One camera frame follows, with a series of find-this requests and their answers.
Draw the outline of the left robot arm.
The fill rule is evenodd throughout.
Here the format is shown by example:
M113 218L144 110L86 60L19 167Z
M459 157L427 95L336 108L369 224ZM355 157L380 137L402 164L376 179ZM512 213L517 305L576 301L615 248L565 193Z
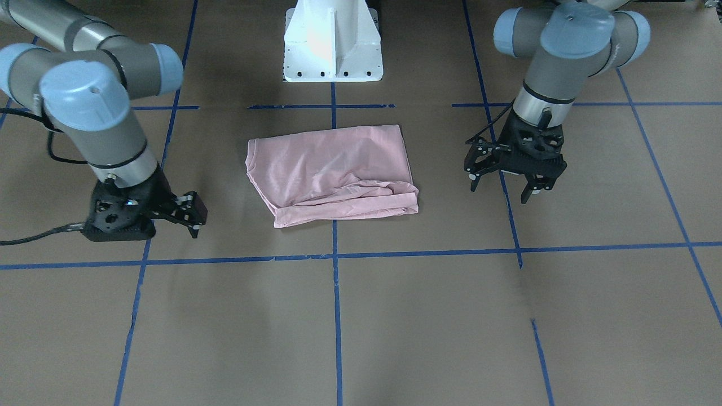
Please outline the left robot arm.
M509 8L494 26L500 53L529 58L518 95L505 108L507 120L497 140L479 132L464 170L471 191L480 178L497 171L523 175L520 200L550 191L566 170L562 124L587 79L623 67L640 57L651 40L651 26L622 1L551 1L538 8Z

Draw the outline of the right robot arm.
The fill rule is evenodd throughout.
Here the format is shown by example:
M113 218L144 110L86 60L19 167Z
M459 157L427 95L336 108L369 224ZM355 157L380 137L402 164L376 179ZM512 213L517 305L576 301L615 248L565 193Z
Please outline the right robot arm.
M197 192L177 196L131 107L132 100L179 90L184 69L170 46L137 43L106 21L65 1L3 1L2 21L52 46L2 49L2 91L52 137L69 137L97 177L82 223L2 241L26 244L79 231L90 241L146 241L164 219L194 239L208 211Z

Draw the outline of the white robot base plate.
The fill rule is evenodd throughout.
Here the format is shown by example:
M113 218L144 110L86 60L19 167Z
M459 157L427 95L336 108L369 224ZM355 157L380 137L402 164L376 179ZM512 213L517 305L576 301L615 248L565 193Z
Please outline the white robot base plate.
M382 80L380 16L379 1L297 1L285 13L283 79Z

